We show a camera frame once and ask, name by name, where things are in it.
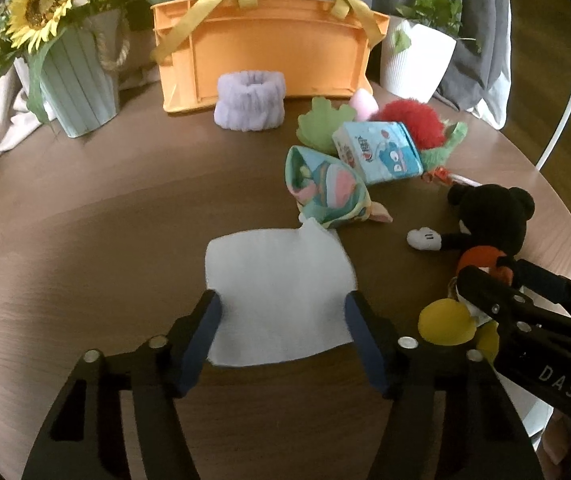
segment screw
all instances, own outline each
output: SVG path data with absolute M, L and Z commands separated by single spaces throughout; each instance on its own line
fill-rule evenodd
M 156 335 L 148 341 L 148 345 L 153 349 L 163 348 L 167 344 L 168 338 L 165 335 Z
M 526 322 L 523 321 L 518 321 L 517 322 L 517 328 L 521 331 L 521 332 L 531 332 L 532 331 L 532 327 L 530 325 L 528 325 Z
M 85 352 L 85 354 L 83 354 L 83 360 L 86 363 L 93 363 L 100 357 L 101 357 L 101 352 L 99 352 L 98 350 L 88 350 L 87 352 Z
M 465 354 L 468 358 L 468 361 L 473 361 L 475 363 L 480 363 L 481 361 L 483 361 L 483 354 L 481 352 L 479 352 L 478 350 L 469 350 L 466 352 Z
M 399 346 L 402 348 L 407 348 L 408 350 L 412 350 L 413 348 L 419 346 L 419 341 L 413 337 L 403 336 L 399 338 Z

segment orange plastic basket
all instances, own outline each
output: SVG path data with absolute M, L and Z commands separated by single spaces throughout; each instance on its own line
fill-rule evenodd
M 153 7 L 157 45 L 197 1 Z M 329 0 L 256 1 L 256 7 L 241 9 L 237 0 L 223 0 L 170 56 L 159 60 L 167 112 L 213 106 L 219 76 L 243 70 L 282 72 L 288 96 L 349 97 L 358 88 L 372 92 L 365 67 L 374 45 L 356 12 L 337 18 L 331 13 L 335 2 Z M 389 17 L 366 10 L 385 37 Z

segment red pom pom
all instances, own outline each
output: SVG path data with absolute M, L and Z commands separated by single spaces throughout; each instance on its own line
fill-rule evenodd
M 443 123 L 435 109 L 414 99 L 400 99 L 387 104 L 370 120 L 405 124 L 417 149 L 421 151 L 445 144 Z

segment mickey mouse plush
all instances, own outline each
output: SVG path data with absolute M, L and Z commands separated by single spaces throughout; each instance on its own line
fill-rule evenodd
M 479 187 L 454 184 L 448 202 L 459 205 L 459 233 L 439 234 L 424 227 L 408 233 L 408 243 L 421 251 L 460 250 L 456 273 L 469 265 L 486 270 L 496 279 L 518 287 L 512 270 L 514 257 L 525 240 L 527 221 L 534 215 L 532 196 L 520 187 L 498 184 Z M 474 338 L 477 327 L 490 318 L 456 292 L 451 299 L 438 300 L 419 316 L 419 332 L 434 344 L 458 345 Z M 496 323 L 488 323 L 477 334 L 477 349 L 492 361 L 499 349 Z
M 521 250 L 527 221 L 534 215 L 534 199 L 526 190 L 499 184 L 454 184 L 447 199 L 460 206 L 460 232 L 442 235 L 429 227 L 415 229 L 407 238 L 412 247 L 420 251 L 460 250 L 463 254 L 457 273 L 467 265 L 494 268 L 499 261 L 501 267 Z

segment round table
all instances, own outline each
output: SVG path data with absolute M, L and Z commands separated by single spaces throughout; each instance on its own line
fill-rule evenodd
M 392 99 L 375 86 L 380 103 Z M 278 130 L 222 130 L 213 111 L 169 116 L 159 85 L 128 95 L 100 131 L 68 139 L 42 127 L 0 159 L 0 472 L 18 480 L 34 438 L 83 351 L 131 351 L 189 313 L 216 237 L 296 228 L 284 161 L 309 100 L 286 103 Z M 571 277 L 571 215 L 500 132 L 437 102 L 469 135 L 448 167 L 536 200 L 521 256 Z M 339 230 L 359 288 L 402 335 L 443 298 L 456 253 L 421 253 L 406 233 L 456 230 L 447 189 L 421 179 L 373 187 L 392 224 Z M 123 397 L 133 479 L 143 478 L 133 407 Z M 389 402 L 352 345 L 279 365 L 206 365 L 178 412 L 204 480 L 358 480 L 367 476 Z

